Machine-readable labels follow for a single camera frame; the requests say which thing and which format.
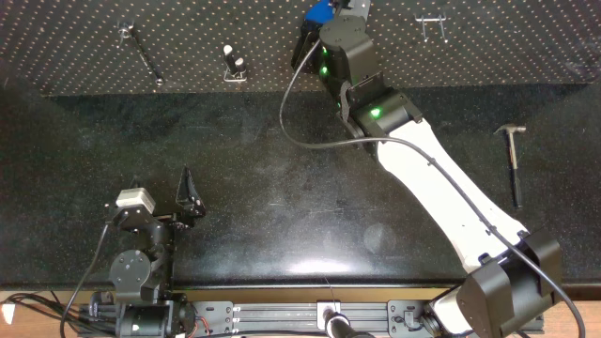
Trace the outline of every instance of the black table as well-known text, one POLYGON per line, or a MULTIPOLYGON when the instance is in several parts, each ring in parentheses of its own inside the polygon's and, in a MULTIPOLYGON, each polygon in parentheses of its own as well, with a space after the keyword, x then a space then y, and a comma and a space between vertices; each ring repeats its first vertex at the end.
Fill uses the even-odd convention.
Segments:
MULTIPOLYGON (((440 142, 501 208, 560 242, 563 282, 601 282, 601 86, 406 90, 440 142), (506 122, 516 137, 524 209, 511 207, 506 122)), ((0 287, 73 288, 93 255, 103 205, 137 175, 158 212, 175 205, 187 164, 208 208, 179 234, 177 287, 445 286, 465 276, 451 244, 411 193, 363 150, 291 145, 282 93, 43 99, 1 91, 0 287)), ((323 92, 293 94, 297 138, 344 138, 323 92)), ((132 245, 111 229, 86 286, 110 286, 132 245)))

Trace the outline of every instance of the pegboard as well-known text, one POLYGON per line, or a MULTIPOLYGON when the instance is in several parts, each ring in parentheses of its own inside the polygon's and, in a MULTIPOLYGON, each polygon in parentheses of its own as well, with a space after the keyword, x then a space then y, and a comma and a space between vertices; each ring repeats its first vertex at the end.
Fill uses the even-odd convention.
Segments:
MULTIPOLYGON (((43 95, 281 91, 302 18, 316 0, 7 0, 0 56, 43 95), (117 23, 134 22, 165 79, 157 87, 117 23), (223 81, 222 47, 249 78, 223 81)), ((374 0, 368 35, 389 85, 588 83, 601 75, 598 0, 374 0), (446 16, 437 23, 415 17, 446 16)), ((297 90, 321 90, 316 76, 297 90)))

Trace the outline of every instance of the hammer handle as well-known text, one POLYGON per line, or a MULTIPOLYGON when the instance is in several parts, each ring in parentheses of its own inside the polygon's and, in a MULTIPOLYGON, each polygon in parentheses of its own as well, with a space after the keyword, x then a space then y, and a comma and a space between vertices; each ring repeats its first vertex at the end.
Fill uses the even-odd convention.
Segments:
POLYGON ((517 168, 511 169, 511 181, 514 188, 514 206, 518 209, 522 208, 522 190, 519 187, 519 178, 517 178, 517 168))

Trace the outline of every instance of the blue object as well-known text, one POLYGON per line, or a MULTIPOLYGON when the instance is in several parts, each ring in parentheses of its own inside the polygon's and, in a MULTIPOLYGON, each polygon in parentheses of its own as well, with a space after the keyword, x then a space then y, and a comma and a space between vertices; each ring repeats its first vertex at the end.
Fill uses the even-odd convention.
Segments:
POLYGON ((314 23, 326 23, 334 18, 334 13, 330 7, 330 0, 321 0, 315 4, 307 15, 304 16, 304 20, 312 21, 314 23))

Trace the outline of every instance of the hammer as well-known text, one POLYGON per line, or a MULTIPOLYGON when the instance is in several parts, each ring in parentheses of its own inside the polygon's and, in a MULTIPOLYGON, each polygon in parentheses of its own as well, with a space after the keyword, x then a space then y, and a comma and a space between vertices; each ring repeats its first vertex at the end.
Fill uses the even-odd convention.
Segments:
POLYGON ((514 203, 516 208, 522 208, 522 191, 519 188, 519 178, 517 178, 517 158, 516 146, 514 145, 514 132, 526 131, 526 126, 516 126, 513 123, 500 126, 495 133, 499 131, 507 132, 509 137, 509 161, 511 162, 511 183, 514 188, 514 203))

